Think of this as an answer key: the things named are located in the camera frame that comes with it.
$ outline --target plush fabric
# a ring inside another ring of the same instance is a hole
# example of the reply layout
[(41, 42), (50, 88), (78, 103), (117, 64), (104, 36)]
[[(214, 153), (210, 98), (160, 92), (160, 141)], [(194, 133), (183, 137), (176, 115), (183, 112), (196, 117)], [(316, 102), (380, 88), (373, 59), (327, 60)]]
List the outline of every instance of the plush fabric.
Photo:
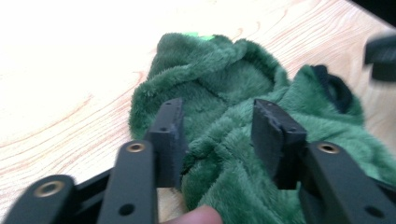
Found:
[(297, 190), (277, 190), (254, 154), (254, 99), (283, 107), (307, 129), (308, 142), (333, 142), (367, 175), (396, 185), (396, 162), (364, 130), (359, 100), (336, 79), (323, 66), (306, 65), (289, 81), (271, 54), (245, 39), (167, 34), (134, 93), (131, 133), (142, 138), (160, 105), (182, 97), (190, 152), (181, 190), (188, 208), (211, 205), (226, 224), (304, 223)]

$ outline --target green towel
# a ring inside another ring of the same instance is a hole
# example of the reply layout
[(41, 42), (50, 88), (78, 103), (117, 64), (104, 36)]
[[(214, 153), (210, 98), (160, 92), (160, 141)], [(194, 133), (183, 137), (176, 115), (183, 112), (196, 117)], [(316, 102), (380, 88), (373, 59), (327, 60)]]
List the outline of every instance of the green towel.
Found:
[(208, 204), (224, 223), (304, 223), (296, 190), (278, 190), (250, 144), (254, 99), (280, 105), (308, 131), (308, 142), (343, 147), (371, 177), (396, 185), (396, 162), (364, 130), (359, 100), (323, 66), (291, 82), (259, 45), (225, 36), (167, 34), (148, 80), (136, 90), (131, 133), (142, 138), (160, 105), (182, 97), (190, 152), (182, 193), (189, 209)]

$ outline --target wood grain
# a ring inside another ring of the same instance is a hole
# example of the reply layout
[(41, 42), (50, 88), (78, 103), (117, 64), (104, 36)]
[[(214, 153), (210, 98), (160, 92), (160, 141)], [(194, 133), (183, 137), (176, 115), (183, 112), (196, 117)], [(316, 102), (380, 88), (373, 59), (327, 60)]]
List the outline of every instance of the wood grain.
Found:
[[(80, 183), (113, 165), (130, 140), (131, 96), (169, 32), (255, 41), (290, 78), (306, 63), (327, 64), (361, 98), (368, 131), (396, 155), (396, 88), (373, 85), (362, 67), (364, 44), (391, 32), (386, 24), (347, 1), (165, 2), (0, 3), (1, 219), (37, 179)], [(175, 190), (159, 192), (160, 220), (185, 212)]]

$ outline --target light wood surface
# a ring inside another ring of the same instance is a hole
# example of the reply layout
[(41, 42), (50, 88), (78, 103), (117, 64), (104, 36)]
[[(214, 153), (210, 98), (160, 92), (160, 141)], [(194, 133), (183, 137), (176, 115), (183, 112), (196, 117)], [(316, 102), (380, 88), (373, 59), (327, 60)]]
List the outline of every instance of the light wood surface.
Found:
[[(303, 64), (327, 64), (396, 155), (396, 86), (372, 85), (362, 68), (367, 39), (390, 29), (347, 1), (2, 1), (0, 220), (42, 177), (80, 183), (111, 167), (159, 39), (194, 31), (260, 43), (290, 78)], [(161, 221), (184, 211), (177, 192), (160, 189)]]

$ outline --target wooden table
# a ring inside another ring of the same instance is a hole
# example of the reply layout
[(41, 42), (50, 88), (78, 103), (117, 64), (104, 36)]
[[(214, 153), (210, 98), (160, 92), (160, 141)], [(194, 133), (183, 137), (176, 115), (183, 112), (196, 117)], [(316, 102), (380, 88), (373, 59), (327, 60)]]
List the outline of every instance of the wooden table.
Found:
[[(262, 44), (293, 78), (325, 63), (361, 98), (367, 129), (396, 155), (396, 87), (369, 83), (369, 37), (384, 23), (347, 1), (170, 0), (0, 3), (0, 217), (47, 175), (80, 183), (113, 165), (130, 140), (131, 95), (167, 32)], [(184, 212), (160, 189), (160, 220)]]

